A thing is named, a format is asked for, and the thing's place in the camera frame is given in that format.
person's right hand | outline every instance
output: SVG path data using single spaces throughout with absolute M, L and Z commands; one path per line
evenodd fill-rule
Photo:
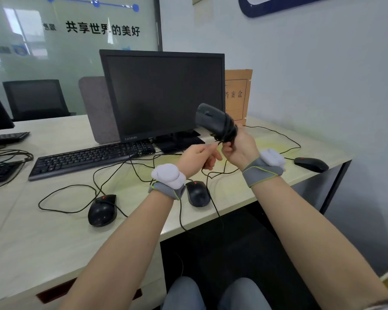
M 222 151 L 226 159 L 243 172 L 244 168 L 260 156 L 254 138 L 238 125 L 234 142 L 223 143 Z

monitor stand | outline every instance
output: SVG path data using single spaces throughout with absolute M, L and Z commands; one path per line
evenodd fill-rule
M 205 143 L 197 136 L 200 136 L 195 130 L 180 131 L 168 135 L 155 137 L 152 140 L 158 148 L 165 154 L 184 151 L 191 145 L 201 145 Z

jeans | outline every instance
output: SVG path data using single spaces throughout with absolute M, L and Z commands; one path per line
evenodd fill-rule
M 194 280 L 177 278 L 167 294 L 162 310 L 204 310 L 203 298 Z M 271 310 L 259 287 L 242 277 L 232 283 L 218 303 L 218 310 Z

drawer handle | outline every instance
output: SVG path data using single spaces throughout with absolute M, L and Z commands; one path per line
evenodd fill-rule
M 38 293 L 36 295 L 36 297 L 39 298 L 39 300 L 43 304 L 49 303 L 53 300 L 56 300 L 57 298 L 65 296 L 75 281 L 76 281 L 76 279 L 71 279 L 70 281 L 64 282 L 60 285 L 57 285 L 55 287 L 52 287 L 52 288 L 46 290 L 46 291 Z M 132 300 L 135 300 L 141 296 L 142 296 L 142 291 L 139 288 L 139 289 L 137 289 L 137 291 L 134 295 L 134 298 Z

gray partition panel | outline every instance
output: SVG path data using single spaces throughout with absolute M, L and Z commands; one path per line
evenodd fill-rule
M 119 142 L 105 77 L 82 77 L 79 79 L 79 89 L 95 141 L 99 144 Z

